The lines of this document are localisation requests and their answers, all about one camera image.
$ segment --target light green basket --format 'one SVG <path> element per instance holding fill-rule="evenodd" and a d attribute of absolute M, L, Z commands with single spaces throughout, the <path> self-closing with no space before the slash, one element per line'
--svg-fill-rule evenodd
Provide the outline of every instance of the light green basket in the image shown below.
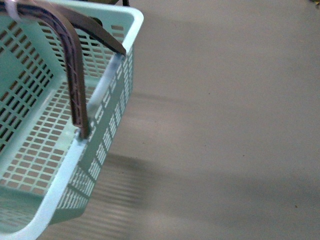
<path fill-rule="evenodd" d="M 141 12 L 54 2 L 101 20 L 127 55 L 77 30 L 90 121 L 88 139 L 80 139 L 57 36 L 43 24 L 0 17 L 0 240 L 36 239 L 49 224 L 84 212 L 133 87 Z"/>

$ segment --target ventilation hole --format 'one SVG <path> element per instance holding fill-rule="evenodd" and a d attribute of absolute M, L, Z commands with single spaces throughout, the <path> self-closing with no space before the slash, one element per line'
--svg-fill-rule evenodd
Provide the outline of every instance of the ventilation hole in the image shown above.
<path fill-rule="evenodd" d="M 10 51 L 14 54 L 15 51 L 18 49 L 19 45 L 18 44 L 15 44 L 11 49 Z"/>
<path fill-rule="evenodd" d="M 123 33 L 117 33 L 117 32 L 114 32 L 112 35 L 114 37 L 118 37 L 118 38 L 124 38 L 125 37 L 125 35 Z"/>
<path fill-rule="evenodd" d="M 48 146 L 44 146 L 44 147 L 42 147 L 42 150 L 43 150 L 44 152 L 51 153 L 52 148 L 51 148 L 51 147 L 48 147 Z"/>
<path fill-rule="evenodd" d="M 23 44 L 24 41 L 27 39 L 27 36 L 26 35 L 23 35 L 21 38 L 20 38 L 20 43 Z"/>
<path fill-rule="evenodd" d="M 124 27 L 123 26 L 119 26 L 119 25 L 111 25 L 111 28 L 113 30 L 119 30 L 119 31 L 123 31 Z"/>
<path fill-rule="evenodd" d="M 29 192 L 31 190 L 31 186 L 22 184 L 20 186 L 20 190 L 25 191 L 25 192 Z"/>
<path fill-rule="evenodd" d="M 19 59 L 22 56 L 23 53 L 24 53 L 24 51 L 20 50 L 19 53 L 16 55 L 16 57 Z"/>
<path fill-rule="evenodd" d="M 61 157 L 60 157 L 60 156 L 56 156 L 56 155 L 52 155 L 52 156 L 50 157 L 50 159 L 59 162 L 59 161 L 61 160 Z"/>
<path fill-rule="evenodd" d="M 26 68 L 27 69 L 30 69 L 31 68 L 31 66 L 33 66 L 34 65 L 34 62 L 33 61 L 31 61 L 27 66 L 26 66 Z"/>
<path fill-rule="evenodd" d="M 36 162 L 37 164 L 41 164 L 41 165 L 43 165 L 43 164 L 45 164 L 45 163 L 46 163 L 46 161 L 45 161 L 45 160 L 40 159 L 40 158 L 37 158 L 37 159 L 35 160 L 35 162 Z"/>
<path fill-rule="evenodd" d="M 14 182 L 14 181 L 9 181 L 8 184 L 7 184 L 8 187 L 15 188 L 15 189 L 18 187 L 18 185 L 19 184 L 17 182 Z"/>
<path fill-rule="evenodd" d="M 44 181 L 37 181 L 36 185 L 39 187 L 45 188 L 48 185 L 48 183 Z"/>
<path fill-rule="evenodd" d="M 13 180 L 17 180 L 17 181 L 21 181 L 21 180 L 22 180 L 22 176 L 14 174 L 14 175 L 12 176 L 12 179 L 13 179 Z"/>
<path fill-rule="evenodd" d="M 4 137 L 4 135 L 7 133 L 9 129 L 5 128 L 4 131 L 1 133 L 0 138 L 2 139 Z"/>
<path fill-rule="evenodd" d="M 15 26 L 17 25 L 17 23 L 15 21 L 11 22 L 11 24 L 8 26 L 8 29 L 11 31 Z"/>
<path fill-rule="evenodd" d="M 25 49 L 29 49 L 30 46 L 31 46 L 31 42 L 28 41 L 28 42 L 26 43 L 26 45 L 24 46 L 24 48 L 25 48 Z"/>
<path fill-rule="evenodd" d="M 26 169 L 23 169 L 23 168 L 17 168 L 17 169 L 15 170 L 15 172 L 18 173 L 18 174 L 25 174 L 25 173 L 27 172 L 27 170 L 26 170 Z"/>
<path fill-rule="evenodd" d="M 2 98 L 1 98 L 1 102 L 3 102 L 5 99 L 6 99 L 6 97 L 8 96 L 8 92 L 6 92 L 3 96 L 2 96 Z"/>
<path fill-rule="evenodd" d="M 9 39 L 4 43 L 4 45 L 5 45 L 6 47 L 8 47 L 12 42 L 13 42 L 13 39 L 12 39 L 12 38 L 9 38 Z"/>
<path fill-rule="evenodd" d="M 47 165 L 48 165 L 49 167 L 52 167 L 52 168 L 55 168 L 56 166 L 58 166 L 58 164 L 57 164 L 56 162 L 53 162 L 53 161 L 49 161 L 49 162 L 47 163 Z"/>
<path fill-rule="evenodd" d="M 21 63 L 22 63 L 22 64 L 25 64 L 28 59 L 29 59 L 29 57 L 28 57 L 28 56 L 25 56 L 24 59 L 21 61 Z"/>
<path fill-rule="evenodd" d="M 10 174 L 9 172 L 6 172 L 6 173 L 3 175 L 3 177 L 6 178 L 6 179 L 9 178 L 10 176 L 11 176 L 11 174 Z"/>
<path fill-rule="evenodd" d="M 14 132 L 10 132 L 9 135 L 6 137 L 5 141 L 9 142 L 10 138 L 12 137 L 12 135 L 14 134 Z"/>
<path fill-rule="evenodd" d="M 34 56 L 34 60 L 37 60 L 40 57 L 39 53 Z"/>
<path fill-rule="evenodd" d="M 46 174 L 41 174 L 40 178 L 43 179 L 43 180 L 46 180 L 46 181 L 50 181 L 51 176 L 50 175 L 46 175 Z"/>
<path fill-rule="evenodd" d="M 2 31 L 0 33 L 0 40 L 3 40 L 3 38 L 7 35 L 7 32 L 6 31 Z"/>
<path fill-rule="evenodd" d="M 33 170 L 37 170 L 37 171 L 41 171 L 41 169 L 42 169 L 42 167 L 40 166 L 40 165 L 32 165 L 31 166 L 31 168 L 33 169 Z"/>
<path fill-rule="evenodd" d="M 19 27 L 13 35 L 17 38 L 20 35 L 20 33 L 22 33 L 22 29 Z"/>
<path fill-rule="evenodd" d="M 53 153 L 54 153 L 54 154 L 57 154 L 57 155 L 63 155 L 63 154 L 64 154 L 64 151 L 59 150 L 59 149 L 55 149 L 55 150 L 53 151 Z"/>
<path fill-rule="evenodd" d="M 28 174 L 27 174 L 28 176 L 30 176 L 30 177 L 38 177 L 38 175 L 39 175 L 39 173 L 37 173 L 37 172 L 35 172 L 35 171 L 29 171 L 28 172 Z"/>
<path fill-rule="evenodd" d="M 48 167 L 45 167 L 43 171 L 48 174 L 53 174 L 55 172 L 54 169 Z"/>

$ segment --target basket handle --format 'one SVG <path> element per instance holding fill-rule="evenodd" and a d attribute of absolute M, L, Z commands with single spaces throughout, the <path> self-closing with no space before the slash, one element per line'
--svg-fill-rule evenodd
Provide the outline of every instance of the basket handle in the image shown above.
<path fill-rule="evenodd" d="M 90 35 L 113 52 L 126 55 L 126 49 L 123 45 L 91 17 L 56 3 L 50 3 L 47 1 L 41 1 L 41 3 L 42 5 L 54 7 L 59 11 L 59 13 L 69 20 L 73 27 L 84 31 L 86 34 Z"/>
<path fill-rule="evenodd" d="M 65 9 L 67 11 L 67 17 L 59 10 Z M 76 17 L 71 15 L 73 10 L 67 9 L 65 7 L 59 6 L 57 4 L 48 4 L 44 1 L 28 1 L 20 0 L 16 5 L 17 12 L 23 17 L 29 17 L 33 19 L 40 20 L 50 26 L 61 41 L 61 45 L 64 50 L 64 59 L 66 65 L 66 76 L 68 79 L 70 106 L 72 123 L 74 126 L 80 128 L 80 136 L 82 138 L 87 138 L 89 135 L 89 120 L 86 106 L 86 93 L 85 93 L 85 81 L 84 81 L 84 69 L 82 62 L 82 48 L 79 40 L 79 36 L 73 27 L 78 27 L 89 33 L 93 37 L 96 37 L 99 42 L 109 47 L 111 50 L 126 54 L 126 50 L 123 48 L 122 44 L 115 40 L 113 41 L 113 36 L 106 31 L 94 20 L 86 17 L 80 13 L 75 12 L 75 16 L 78 16 L 80 20 L 89 19 L 89 23 L 86 22 L 79 23 Z M 6 7 L 3 0 L 0 0 L 0 13 L 6 14 Z"/>

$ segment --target shopping basket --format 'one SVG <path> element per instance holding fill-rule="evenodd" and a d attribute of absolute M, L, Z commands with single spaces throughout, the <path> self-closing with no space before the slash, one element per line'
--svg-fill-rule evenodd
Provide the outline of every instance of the shopping basket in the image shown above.
<path fill-rule="evenodd" d="M 131 7 L 50 1 L 94 18 L 126 50 L 115 54 L 77 29 L 89 133 L 73 125 L 62 44 L 40 22 L 0 16 L 0 240 L 36 239 L 79 217 L 133 87 L 133 43 L 143 15 Z"/>

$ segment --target gray floor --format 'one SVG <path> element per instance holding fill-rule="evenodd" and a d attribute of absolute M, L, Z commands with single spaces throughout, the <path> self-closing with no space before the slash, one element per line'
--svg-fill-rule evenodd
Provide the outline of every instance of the gray floor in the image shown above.
<path fill-rule="evenodd" d="M 41 240 L 318 240 L 320 10 L 131 0 L 135 85 L 85 214 Z"/>

